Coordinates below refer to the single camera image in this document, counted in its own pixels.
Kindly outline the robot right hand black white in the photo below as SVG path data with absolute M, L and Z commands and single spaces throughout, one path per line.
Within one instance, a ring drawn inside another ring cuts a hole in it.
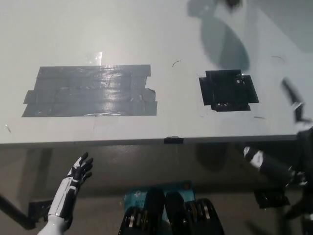
M 293 108 L 299 147 L 298 165 L 288 166 L 251 146 L 244 147 L 243 155 L 255 169 L 279 185 L 297 184 L 310 188 L 313 184 L 313 121 L 303 117 L 305 103 L 291 81 L 284 77 L 281 84 Z

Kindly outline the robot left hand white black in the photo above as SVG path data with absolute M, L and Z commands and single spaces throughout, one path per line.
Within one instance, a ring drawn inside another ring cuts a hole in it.
M 93 158 L 84 153 L 70 168 L 61 181 L 47 214 L 47 224 L 39 231 L 40 235 L 63 235 L 73 221 L 76 199 L 84 182 L 92 176 Z

